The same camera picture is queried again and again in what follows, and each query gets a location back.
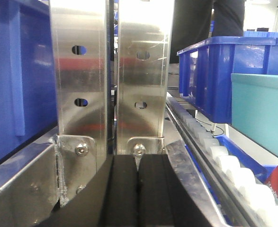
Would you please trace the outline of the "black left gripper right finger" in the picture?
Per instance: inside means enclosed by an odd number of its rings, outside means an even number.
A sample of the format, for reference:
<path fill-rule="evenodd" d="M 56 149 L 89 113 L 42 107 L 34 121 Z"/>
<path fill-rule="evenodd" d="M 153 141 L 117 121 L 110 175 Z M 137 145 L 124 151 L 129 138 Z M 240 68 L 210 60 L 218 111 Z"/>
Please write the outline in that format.
<path fill-rule="evenodd" d="M 173 227 L 163 156 L 145 155 L 139 165 L 139 226 Z"/>

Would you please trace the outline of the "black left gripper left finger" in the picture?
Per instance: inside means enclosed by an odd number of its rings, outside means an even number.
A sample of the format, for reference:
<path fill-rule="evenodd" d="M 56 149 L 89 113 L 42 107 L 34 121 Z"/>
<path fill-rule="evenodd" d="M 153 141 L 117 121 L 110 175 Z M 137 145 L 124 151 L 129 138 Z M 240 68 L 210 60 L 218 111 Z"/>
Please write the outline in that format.
<path fill-rule="evenodd" d="M 116 155 L 112 167 L 100 227 L 136 227 L 137 220 L 137 167 L 131 155 Z"/>

